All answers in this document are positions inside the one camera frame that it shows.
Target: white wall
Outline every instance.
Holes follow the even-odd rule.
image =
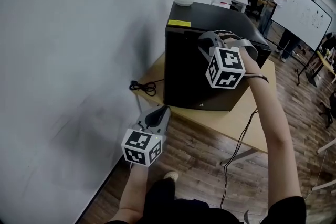
[[[196,0],[209,3],[210,0]],[[173,0],[0,0],[0,219],[72,223],[138,116]]]
[[[336,33],[336,14],[322,0],[315,0],[315,2],[332,17],[332,22],[331,22],[327,32],[328,33],[329,32]]]

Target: black box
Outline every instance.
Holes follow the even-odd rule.
[[[243,79],[234,90],[211,88],[205,76],[209,63],[199,51],[197,40],[207,31],[232,31],[251,41],[259,53],[257,63],[262,67],[271,49],[261,33],[245,14],[202,3],[189,7],[174,3],[169,20],[190,22],[191,26],[166,27],[164,104],[187,109],[230,111],[248,88],[248,83]]]

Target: black shirt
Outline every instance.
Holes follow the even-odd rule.
[[[110,224],[127,224],[123,221],[111,221]],[[178,199],[171,206],[143,216],[137,224],[178,224],[178,223],[222,223],[240,224],[239,220],[226,210],[209,208],[209,205],[197,200]],[[290,197],[281,200],[268,211],[262,224],[306,223],[306,204],[302,197]]]
[[[326,34],[325,38],[328,40],[322,45],[322,50],[325,53],[327,50],[331,50],[336,47],[336,35],[335,33]]]

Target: wooden floor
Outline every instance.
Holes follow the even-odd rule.
[[[279,33],[281,28],[274,24],[271,39],[278,42]],[[330,141],[335,139],[336,123],[328,131],[325,129],[325,118],[319,116],[319,103],[328,103],[336,84],[330,84],[333,77],[323,69],[317,88],[308,83],[305,73],[300,77],[301,85],[296,86],[295,69],[302,66],[291,57],[283,63],[275,52],[269,59],[276,66],[278,98],[290,125],[301,191],[307,197],[316,184],[324,158],[324,153],[318,155],[316,150],[327,144],[329,135]],[[150,167],[149,187],[166,172],[175,170],[180,173],[176,183],[178,198],[198,199],[211,207],[219,207],[224,191],[224,171],[219,163],[230,157],[235,147],[234,141],[218,133],[172,116],[164,152]],[[242,146],[240,151],[246,149],[248,147]],[[325,158],[318,185],[336,179],[336,146],[328,149]],[[260,153],[248,161],[230,165],[228,169],[228,191],[223,207],[241,221],[247,210],[251,224],[260,223],[267,214],[267,165],[267,155]],[[121,161],[79,223],[105,223],[113,217],[128,174],[128,164]],[[330,194],[333,189],[336,185],[311,193],[306,200],[307,223],[332,222],[336,216],[336,194]]]

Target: shoe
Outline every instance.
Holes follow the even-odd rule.
[[[178,180],[178,172],[168,172],[163,179],[171,178],[175,182]]]

